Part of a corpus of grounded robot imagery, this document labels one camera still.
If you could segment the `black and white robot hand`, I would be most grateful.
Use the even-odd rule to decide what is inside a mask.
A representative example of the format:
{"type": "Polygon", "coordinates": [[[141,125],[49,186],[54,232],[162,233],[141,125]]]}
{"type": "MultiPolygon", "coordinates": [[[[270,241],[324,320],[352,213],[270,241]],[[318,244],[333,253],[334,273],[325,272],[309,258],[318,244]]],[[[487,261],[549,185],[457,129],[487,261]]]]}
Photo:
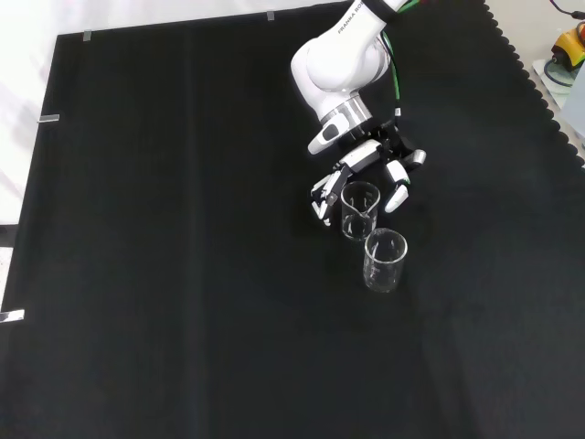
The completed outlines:
{"type": "Polygon", "coordinates": [[[311,189],[314,214],[326,227],[330,226],[334,207],[347,182],[376,163],[384,165],[393,188],[384,207],[385,212],[392,213],[409,197],[409,172],[422,166],[425,160],[425,151],[413,149],[399,129],[387,123],[351,149],[328,175],[314,184],[311,189]]]}

